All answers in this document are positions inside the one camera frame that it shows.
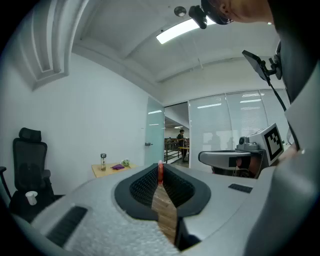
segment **black camera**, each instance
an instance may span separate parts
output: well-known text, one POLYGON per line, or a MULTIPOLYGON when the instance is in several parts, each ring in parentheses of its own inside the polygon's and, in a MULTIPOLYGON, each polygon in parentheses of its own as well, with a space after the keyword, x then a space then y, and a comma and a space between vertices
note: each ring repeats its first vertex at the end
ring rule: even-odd
POLYGON ((201 0, 201 7, 191 6, 189 10, 189 16, 198 24, 201 29, 207 27, 207 16, 215 23, 220 25, 226 25, 231 22, 230 19, 219 16, 216 8, 211 5, 208 0, 201 0))
POLYGON ((204 30, 207 27, 207 16, 199 5, 190 7, 189 16, 195 21, 195 23, 198 24, 201 29, 204 30))

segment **purple cloth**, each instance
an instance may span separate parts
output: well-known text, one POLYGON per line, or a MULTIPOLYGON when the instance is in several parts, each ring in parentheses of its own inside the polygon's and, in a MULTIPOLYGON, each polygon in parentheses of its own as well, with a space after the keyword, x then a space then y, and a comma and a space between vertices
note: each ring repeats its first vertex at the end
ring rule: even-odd
POLYGON ((114 169, 114 170, 120 170, 120 169, 123 169, 125 167, 122 164, 116 164, 115 166, 112 166, 111 168, 114 169))

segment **black office chair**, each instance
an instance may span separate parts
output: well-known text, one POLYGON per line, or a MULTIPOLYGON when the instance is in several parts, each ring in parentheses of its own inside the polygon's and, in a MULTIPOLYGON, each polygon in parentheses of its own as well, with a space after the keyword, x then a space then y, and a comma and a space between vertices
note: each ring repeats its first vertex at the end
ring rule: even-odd
POLYGON ((0 167, 0 177, 6 193, 11 199, 9 210, 27 222, 31 222, 38 213, 55 201, 51 187, 49 170, 45 169, 47 144, 41 142, 41 131, 22 128, 19 138, 13 140, 14 186, 17 189, 11 197, 4 171, 0 167), (35 205, 30 205, 26 192, 36 191, 35 205))

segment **glass bottle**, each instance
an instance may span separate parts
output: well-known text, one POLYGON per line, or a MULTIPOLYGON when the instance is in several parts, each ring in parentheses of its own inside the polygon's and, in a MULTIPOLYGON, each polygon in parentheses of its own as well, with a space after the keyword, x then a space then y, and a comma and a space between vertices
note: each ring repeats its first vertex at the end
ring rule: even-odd
POLYGON ((101 157, 101 171, 105 171, 106 170, 106 157, 107 155, 102 153, 100 154, 101 157))

